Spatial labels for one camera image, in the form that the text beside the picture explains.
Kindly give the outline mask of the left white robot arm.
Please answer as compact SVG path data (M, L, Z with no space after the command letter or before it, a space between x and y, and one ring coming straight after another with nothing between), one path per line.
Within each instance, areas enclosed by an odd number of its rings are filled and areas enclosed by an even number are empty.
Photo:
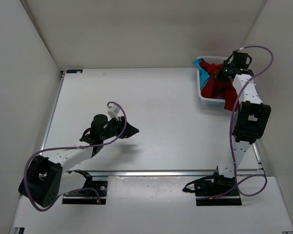
M94 192L90 173L72 168L97 155L105 140L113 137L129 138L138 132L137 128L125 122L124 116L108 119L106 115L96 115L80 138L89 147L63 150L55 156L38 154L26 170L27 179L21 181L19 193L31 197L41 207L48 208L62 194L74 190L82 195Z

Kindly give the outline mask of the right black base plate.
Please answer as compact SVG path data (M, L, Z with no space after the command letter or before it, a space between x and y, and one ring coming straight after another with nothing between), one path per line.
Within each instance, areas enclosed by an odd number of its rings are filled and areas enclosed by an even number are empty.
M196 206L241 206L242 201L234 186L217 183L215 175L205 176L187 183L184 193L195 194Z

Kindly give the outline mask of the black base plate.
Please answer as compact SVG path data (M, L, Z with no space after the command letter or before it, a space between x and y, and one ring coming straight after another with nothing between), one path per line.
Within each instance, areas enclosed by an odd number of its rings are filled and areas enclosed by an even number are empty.
M217 183L215 175L205 176L187 183L184 193L195 194L196 206L241 206L242 201L234 186Z
M93 177L92 188L97 191L97 194L93 190L69 192L63 195L62 204L74 204L74 205L105 205L107 199L108 190L108 177Z

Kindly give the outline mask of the teal t-shirt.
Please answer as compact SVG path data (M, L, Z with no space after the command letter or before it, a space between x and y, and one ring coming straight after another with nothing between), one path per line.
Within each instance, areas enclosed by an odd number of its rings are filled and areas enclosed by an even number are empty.
M192 62L192 64L197 68L197 79L198 79L198 90L201 91L201 89L206 85L206 83L209 80L209 73L200 66L200 62L205 61L203 58L197 58L195 61Z

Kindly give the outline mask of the white plastic laundry basket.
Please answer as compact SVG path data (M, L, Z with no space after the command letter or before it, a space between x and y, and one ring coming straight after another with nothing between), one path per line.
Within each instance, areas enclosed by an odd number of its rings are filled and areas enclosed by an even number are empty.
M217 63L220 64L228 57L224 56L198 56L196 59L204 59L208 63ZM200 71L196 69L196 78L197 78L197 88L198 88L198 96L200 98L201 104L205 106L219 106L224 108L225 100L219 98L205 98L201 95L201 86L200 86Z

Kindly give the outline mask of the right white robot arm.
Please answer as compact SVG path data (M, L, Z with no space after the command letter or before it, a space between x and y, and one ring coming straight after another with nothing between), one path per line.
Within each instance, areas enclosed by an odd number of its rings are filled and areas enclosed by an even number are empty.
M252 58L247 53L234 51L216 75L219 81L231 81L237 92L230 118L230 148L216 167L209 188L215 197L237 189L237 169L248 149L260 139L271 114L271 107L259 97L249 66Z

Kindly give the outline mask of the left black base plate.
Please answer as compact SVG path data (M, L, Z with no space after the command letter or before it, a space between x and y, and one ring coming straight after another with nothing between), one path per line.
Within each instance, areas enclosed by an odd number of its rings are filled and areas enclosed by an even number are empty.
M63 195L62 204L74 204L74 205L105 205L107 199L108 190L108 177L93 177L92 188L97 191L97 194L93 190L69 192Z

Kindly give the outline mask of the red t-shirt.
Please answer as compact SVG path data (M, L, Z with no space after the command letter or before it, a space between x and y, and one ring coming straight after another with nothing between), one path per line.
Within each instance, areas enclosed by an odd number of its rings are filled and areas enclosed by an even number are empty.
M218 81L215 76L220 71L221 64L208 63L206 61L199 62L199 66L207 72L209 79L204 81L204 86L201 88L201 95L204 98L217 99L221 97L225 100L224 109L232 111L237 99L237 92L232 83L224 83Z

